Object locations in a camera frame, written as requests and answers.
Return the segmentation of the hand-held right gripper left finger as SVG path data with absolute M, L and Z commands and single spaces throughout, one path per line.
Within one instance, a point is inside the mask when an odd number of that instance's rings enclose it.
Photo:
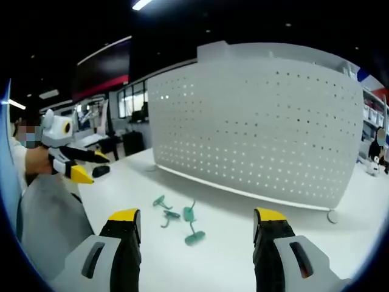
M 139 291 L 140 209 L 113 213 L 65 259 L 51 282 L 55 291 Z

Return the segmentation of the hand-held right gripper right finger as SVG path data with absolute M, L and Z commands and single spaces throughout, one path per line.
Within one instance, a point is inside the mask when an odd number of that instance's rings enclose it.
M 343 291 L 351 283 L 338 277 L 329 257 L 306 237 L 295 235 L 277 211 L 254 209 L 253 246 L 257 291 Z

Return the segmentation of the person's left hand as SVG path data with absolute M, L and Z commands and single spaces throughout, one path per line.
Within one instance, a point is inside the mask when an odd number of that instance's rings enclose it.
M 49 159 L 48 149 L 39 146 L 27 149 L 25 156 L 26 175 L 52 175 L 53 167 Z

